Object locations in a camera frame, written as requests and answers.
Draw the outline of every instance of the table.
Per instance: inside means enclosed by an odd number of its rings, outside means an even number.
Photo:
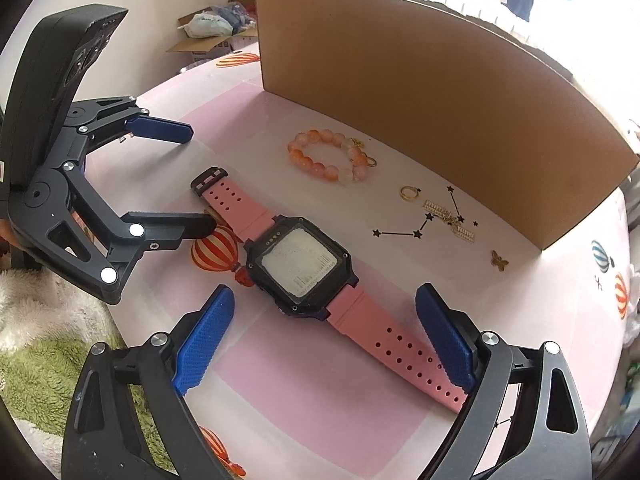
[[[257,45],[246,50],[257,52]],[[118,214],[203,211],[190,181],[209,166],[224,167],[269,209],[304,216],[347,247],[365,290],[417,337],[426,339],[415,319],[413,297],[419,285],[431,282],[451,308],[466,311],[480,330],[493,330],[520,346],[556,341],[593,429],[614,377],[625,324],[614,296],[616,273],[625,283],[629,280],[619,190],[541,254],[464,191],[407,156],[265,92],[258,62],[233,68],[201,65],[146,92],[138,104],[153,116],[191,123],[195,135],[183,146],[127,138],[88,157],[87,177]],[[294,168],[287,142],[311,128],[361,139],[378,162],[370,178],[342,186]],[[327,146],[313,149],[314,159],[329,164],[342,155]],[[422,190],[417,201],[399,197],[405,185]],[[424,200],[455,210],[475,233],[475,243],[454,236],[437,218],[421,227]],[[607,272],[594,260],[593,240],[613,259]],[[508,260],[504,272],[492,266],[492,250]],[[281,316],[267,295],[242,287],[231,272],[197,268],[189,242],[177,251],[146,253],[111,312],[125,341],[141,344],[199,309],[218,283],[234,290],[236,314],[202,384],[186,400],[198,423],[215,431],[231,460],[247,470],[247,478],[418,476],[454,413],[327,323]],[[514,391],[508,398],[505,418],[513,409]],[[494,432],[479,470],[495,460],[507,428],[502,424]]]

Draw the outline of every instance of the open cardboard box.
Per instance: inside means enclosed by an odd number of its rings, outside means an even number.
[[[257,9],[265,90],[420,162],[540,250],[638,164],[567,70],[479,20],[419,0]]]
[[[240,2],[251,14],[251,5],[255,7],[254,0],[229,0],[229,2]],[[196,10],[178,19],[178,26],[181,27],[191,21],[197,13],[204,12],[205,9]],[[194,61],[201,59],[216,59],[217,57],[229,54],[234,50],[240,50],[245,46],[255,43],[258,38],[258,30],[249,28],[244,32],[239,32],[232,36],[213,36],[211,38],[189,38],[185,33],[184,40],[172,46],[167,52],[188,52]]]

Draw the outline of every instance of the beaded bracelet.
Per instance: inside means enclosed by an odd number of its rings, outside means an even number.
[[[322,162],[314,162],[310,156],[305,156],[303,148],[308,144],[316,142],[332,144],[346,153],[351,161],[351,171],[341,171],[335,166],[325,166]],[[343,184],[348,184],[353,180],[366,180],[369,168],[377,165],[374,158],[367,156],[354,142],[354,139],[347,139],[343,134],[334,134],[331,130],[309,130],[307,133],[300,132],[288,145],[289,158],[300,170],[306,171],[318,178],[324,178],[329,182],[339,180]]]

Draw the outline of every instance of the green plush fabric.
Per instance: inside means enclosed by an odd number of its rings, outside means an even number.
[[[122,348],[119,334],[105,337],[112,348]],[[28,420],[46,433],[64,436],[66,416],[82,365],[91,345],[81,340],[46,338],[12,352],[0,352],[4,376],[2,398],[15,418]],[[167,455],[142,388],[132,386],[140,427],[156,465],[175,470]]]

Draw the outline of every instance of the blue striped hot air balloon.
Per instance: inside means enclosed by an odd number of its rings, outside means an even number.
[[[600,267],[601,272],[607,272],[609,270],[609,257],[605,252],[604,248],[600,245],[596,240],[591,242],[591,252],[593,253],[593,257]]]

